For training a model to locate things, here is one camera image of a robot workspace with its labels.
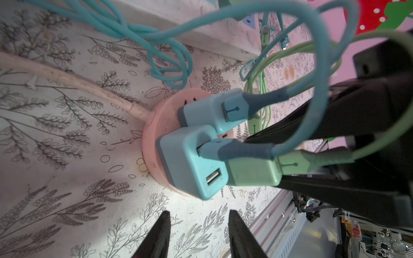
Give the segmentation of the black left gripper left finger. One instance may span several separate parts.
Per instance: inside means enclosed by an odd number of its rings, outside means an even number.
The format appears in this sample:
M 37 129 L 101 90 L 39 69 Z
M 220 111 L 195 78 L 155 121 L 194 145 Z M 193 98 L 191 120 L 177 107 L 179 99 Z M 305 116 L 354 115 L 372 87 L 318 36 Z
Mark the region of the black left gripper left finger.
M 166 258 L 171 236 L 171 216 L 165 210 L 159 216 L 132 258 Z

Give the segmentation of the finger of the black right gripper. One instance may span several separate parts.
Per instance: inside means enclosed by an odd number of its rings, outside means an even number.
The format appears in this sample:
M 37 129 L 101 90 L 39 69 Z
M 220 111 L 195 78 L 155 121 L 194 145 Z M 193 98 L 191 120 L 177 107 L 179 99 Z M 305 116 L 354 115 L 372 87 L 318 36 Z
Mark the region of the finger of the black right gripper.
M 389 227 L 413 226 L 413 201 L 399 184 L 384 180 L 333 180 L 283 176 L 279 188 L 350 211 Z
M 324 118 L 310 139 L 385 132 L 413 97 L 412 74 L 348 80 L 332 86 Z

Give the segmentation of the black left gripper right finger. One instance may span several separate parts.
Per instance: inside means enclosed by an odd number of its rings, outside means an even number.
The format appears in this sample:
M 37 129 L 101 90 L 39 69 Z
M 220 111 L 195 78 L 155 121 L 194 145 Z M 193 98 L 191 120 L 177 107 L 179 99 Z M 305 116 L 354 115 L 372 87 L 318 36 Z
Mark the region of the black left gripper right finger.
M 228 227 L 232 258 L 267 258 L 236 210 L 230 210 Z

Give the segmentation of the teal charger plug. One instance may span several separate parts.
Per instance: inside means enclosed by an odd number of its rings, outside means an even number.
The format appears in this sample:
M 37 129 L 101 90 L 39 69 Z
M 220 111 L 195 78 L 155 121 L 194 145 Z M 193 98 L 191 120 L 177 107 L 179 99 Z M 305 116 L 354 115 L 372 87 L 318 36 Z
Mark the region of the teal charger plug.
M 198 153 L 203 144 L 216 139 L 210 125 L 182 127 L 157 139 L 158 155 L 171 185 L 201 200 L 211 199 L 227 185 L 225 163 Z

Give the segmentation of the blue charger plug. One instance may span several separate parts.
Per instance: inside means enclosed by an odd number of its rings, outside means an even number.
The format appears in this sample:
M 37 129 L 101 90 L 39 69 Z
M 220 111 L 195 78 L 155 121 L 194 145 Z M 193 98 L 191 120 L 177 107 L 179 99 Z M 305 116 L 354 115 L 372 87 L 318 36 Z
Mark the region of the blue charger plug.
M 233 89 L 185 104 L 177 117 L 182 127 L 210 125 L 224 134 L 252 116 L 254 99 L 253 94 Z

